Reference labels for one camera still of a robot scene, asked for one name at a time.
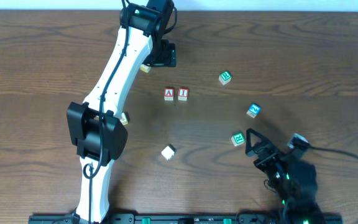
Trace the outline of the blue number 2 block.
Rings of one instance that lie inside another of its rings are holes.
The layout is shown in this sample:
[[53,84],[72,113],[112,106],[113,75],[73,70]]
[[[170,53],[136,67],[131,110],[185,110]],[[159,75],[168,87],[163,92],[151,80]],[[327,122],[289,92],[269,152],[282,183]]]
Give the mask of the blue number 2 block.
[[255,118],[261,110],[261,107],[255,103],[251,104],[250,108],[247,111],[247,115],[251,118]]

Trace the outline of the red letter A block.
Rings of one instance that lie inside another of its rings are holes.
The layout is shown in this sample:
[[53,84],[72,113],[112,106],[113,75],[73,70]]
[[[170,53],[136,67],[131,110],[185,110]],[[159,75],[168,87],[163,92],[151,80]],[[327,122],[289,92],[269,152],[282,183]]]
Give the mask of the red letter A block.
[[164,100],[165,101],[173,101],[174,100],[174,88],[165,88],[164,89]]

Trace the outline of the red letter I block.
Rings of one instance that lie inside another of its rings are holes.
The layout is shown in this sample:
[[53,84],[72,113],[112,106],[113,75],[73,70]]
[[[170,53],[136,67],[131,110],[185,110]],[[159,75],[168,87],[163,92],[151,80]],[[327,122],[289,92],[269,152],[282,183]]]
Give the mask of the red letter I block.
[[178,100],[186,101],[188,99],[189,89],[179,88],[178,90]]

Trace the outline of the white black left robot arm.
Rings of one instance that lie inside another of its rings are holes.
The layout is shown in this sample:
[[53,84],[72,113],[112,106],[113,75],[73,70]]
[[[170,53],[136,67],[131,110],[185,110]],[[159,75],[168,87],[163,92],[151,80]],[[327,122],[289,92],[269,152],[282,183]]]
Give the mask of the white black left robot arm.
[[177,16],[172,0],[140,6],[122,2],[117,41],[92,91],[67,109],[71,143],[82,168],[81,196],[62,223],[103,223],[108,218],[108,191],[114,162],[122,154],[128,132],[121,123],[124,103],[141,67],[175,67],[175,45],[163,36]]

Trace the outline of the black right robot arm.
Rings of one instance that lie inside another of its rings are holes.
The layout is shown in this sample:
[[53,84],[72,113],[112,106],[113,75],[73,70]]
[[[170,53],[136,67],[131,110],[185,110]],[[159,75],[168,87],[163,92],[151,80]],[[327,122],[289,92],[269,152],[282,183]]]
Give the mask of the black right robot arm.
[[310,147],[303,136],[294,134],[289,142],[290,151],[282,152],[254,129],[246,131],[246,155],[257,156],[255,167],[267,175],[268,185],[284,201],[278,216],[280,223],[326,222],[316,203],[316,168],[301,160]]

